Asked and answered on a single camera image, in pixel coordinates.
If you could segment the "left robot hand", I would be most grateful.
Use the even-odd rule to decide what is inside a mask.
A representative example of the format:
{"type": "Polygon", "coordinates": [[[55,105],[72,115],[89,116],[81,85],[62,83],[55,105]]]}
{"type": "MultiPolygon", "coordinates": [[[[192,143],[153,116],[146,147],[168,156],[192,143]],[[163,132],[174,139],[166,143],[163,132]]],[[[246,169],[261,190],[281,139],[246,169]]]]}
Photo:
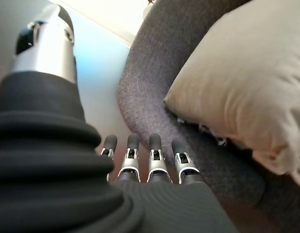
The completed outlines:
{"type": "Polygon", "coordinates": [[[0,233],[237,232],[178,141],[178,183],[156,133],[147,182],[140,181],[135,133],[109,181],[117,138],[108,136],[95,152],[101,138],[85,121],[74,42],[68,12],[53,3],[18,35],[0,83],[0,233]]]}

